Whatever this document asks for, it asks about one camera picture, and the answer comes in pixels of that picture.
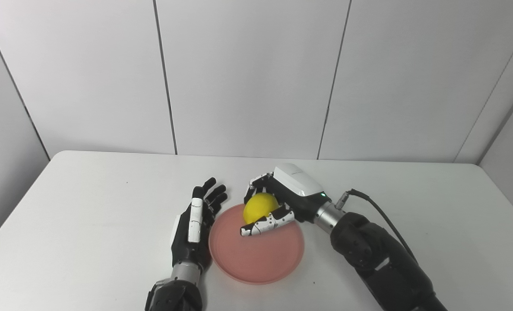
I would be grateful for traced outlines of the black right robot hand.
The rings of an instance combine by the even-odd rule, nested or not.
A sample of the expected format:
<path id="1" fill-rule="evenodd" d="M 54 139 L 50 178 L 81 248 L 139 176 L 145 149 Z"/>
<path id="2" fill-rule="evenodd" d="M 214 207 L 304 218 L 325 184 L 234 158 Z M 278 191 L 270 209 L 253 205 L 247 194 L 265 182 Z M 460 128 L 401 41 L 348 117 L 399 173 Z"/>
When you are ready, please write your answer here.
<path id="1" fill-rule="evenodd" d="M 279 207 L 242 226 L 242 237 L 264 234 L 295 220 L 318 225 L 326 207 L 332 205 L 323 187 L 291 163 L 277 165 L 273 172 L 252 179 L 244 203 L 248 203 L 257 194 L 272 195 Z"/>

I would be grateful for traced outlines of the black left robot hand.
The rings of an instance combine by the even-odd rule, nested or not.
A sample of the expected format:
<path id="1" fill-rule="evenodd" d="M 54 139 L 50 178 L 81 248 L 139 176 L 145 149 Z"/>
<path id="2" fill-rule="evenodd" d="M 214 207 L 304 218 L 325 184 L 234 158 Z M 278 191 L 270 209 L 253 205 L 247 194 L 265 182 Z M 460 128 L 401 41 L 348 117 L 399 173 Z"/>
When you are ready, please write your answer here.
<path id="1" fill-rule="evenodd" d="M 214 177 L 193 189 L 192 200 L 180 215 L 172 240 L 172 265 L 193 263 L 200 272 L 210 266 L 209 233 L 218 212 L 228 197 L 225 185 L 216 185 Z"/>

